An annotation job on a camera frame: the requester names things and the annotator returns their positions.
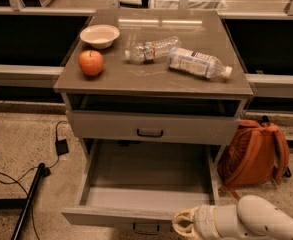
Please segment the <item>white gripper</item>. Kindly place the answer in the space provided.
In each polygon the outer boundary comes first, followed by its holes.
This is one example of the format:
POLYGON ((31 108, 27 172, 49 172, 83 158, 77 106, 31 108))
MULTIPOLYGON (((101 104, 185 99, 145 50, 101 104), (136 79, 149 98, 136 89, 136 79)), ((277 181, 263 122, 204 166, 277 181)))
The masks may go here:
POLYGON ((217 240, 218 232, 215 227, 214 210, 215 206, 201 205, 198 208, 179 211, 173 218, 173 229, 190 240, 198 240, 198 234, 204 240, 217 240))

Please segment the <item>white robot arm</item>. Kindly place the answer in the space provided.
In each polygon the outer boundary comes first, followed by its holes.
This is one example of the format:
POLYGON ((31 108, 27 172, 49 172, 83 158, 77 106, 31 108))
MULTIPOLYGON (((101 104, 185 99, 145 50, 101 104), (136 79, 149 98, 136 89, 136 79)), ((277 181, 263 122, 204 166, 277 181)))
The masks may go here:
POLYGON ((197 240, 293 240, 293 218, 255 195, 244 196, 237 204, 180 211, 172 226, 178 234, 197 240))

